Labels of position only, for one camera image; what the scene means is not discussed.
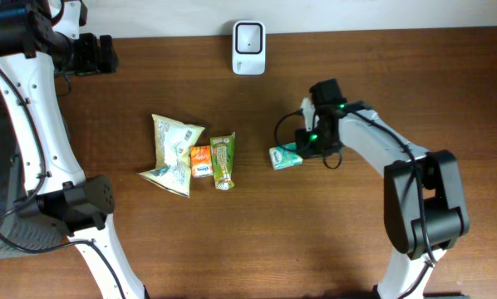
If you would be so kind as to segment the teal tissue pack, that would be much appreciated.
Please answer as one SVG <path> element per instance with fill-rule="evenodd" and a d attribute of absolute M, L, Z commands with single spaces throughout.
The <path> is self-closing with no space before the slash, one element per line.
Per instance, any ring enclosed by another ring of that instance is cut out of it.
<path fill-rule="evenodd" d="M 268 152 L 274 170 L 286 169 L 303 163 L 303 158 L 296 154 L 295 143 L 273 147 Z"/>

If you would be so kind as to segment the green snack tube packet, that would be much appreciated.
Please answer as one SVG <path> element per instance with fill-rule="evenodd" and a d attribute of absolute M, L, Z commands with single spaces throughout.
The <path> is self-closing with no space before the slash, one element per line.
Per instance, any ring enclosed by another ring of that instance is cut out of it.
<path fill-rule="evenodd" d="M 210 145 L 215 188 L 228 191 L 235 186 L 232 180 L 235 133 L 212 137 Z"/>

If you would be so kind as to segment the beige snack bag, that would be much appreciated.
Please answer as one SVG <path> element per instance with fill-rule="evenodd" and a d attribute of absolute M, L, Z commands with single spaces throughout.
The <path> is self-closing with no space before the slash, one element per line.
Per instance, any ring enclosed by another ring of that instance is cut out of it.
<path fill-rule="evenodd" d="M 190 125 L 153 114 L 156 164 L 138 175 L 173 194 L 188 198 L 191 180 L 190 150 L 204 131 Z"/>

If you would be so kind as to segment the orange small carton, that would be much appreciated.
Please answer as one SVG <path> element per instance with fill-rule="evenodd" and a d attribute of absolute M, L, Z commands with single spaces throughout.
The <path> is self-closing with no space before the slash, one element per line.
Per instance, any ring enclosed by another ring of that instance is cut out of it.
<path fill-rule="evenodd" d="M 191 172 L 194 178 L 213 174 L 211 148 L 209 145 L 194 146 L 190 150 Z"/>

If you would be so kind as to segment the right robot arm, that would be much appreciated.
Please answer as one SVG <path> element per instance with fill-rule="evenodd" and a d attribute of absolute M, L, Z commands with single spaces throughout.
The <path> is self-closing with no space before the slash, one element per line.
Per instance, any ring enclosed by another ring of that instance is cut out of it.
<path fill-rule="evenodd" d="M 422 298 L 437 263 L 468 233 L 470 217 L 456 157 L 413 144 L 363 101 L 350 102 L 336 80 L 309 90 L 295 133 L 296 153 L 327 159 L 358 153 L 382 178 L 384 226 L 393 251 L 375 298 Z"/>

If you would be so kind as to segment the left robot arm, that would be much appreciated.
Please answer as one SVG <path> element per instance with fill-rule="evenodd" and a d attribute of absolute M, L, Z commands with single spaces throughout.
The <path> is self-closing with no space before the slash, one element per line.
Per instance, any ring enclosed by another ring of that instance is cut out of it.
<path fill-rule="evenodd" d="M 105 175 L 87 178 L 58 104 L 59 77 L 110 74 L 109 35 L 81 32 L 81 1 L 0 1 L 0 92 L 19 151 L 24 196 L 0 216 L 0 242 L 24 255 L 76 248 L 105 298 L 145 298 L 116 234 Z"/>

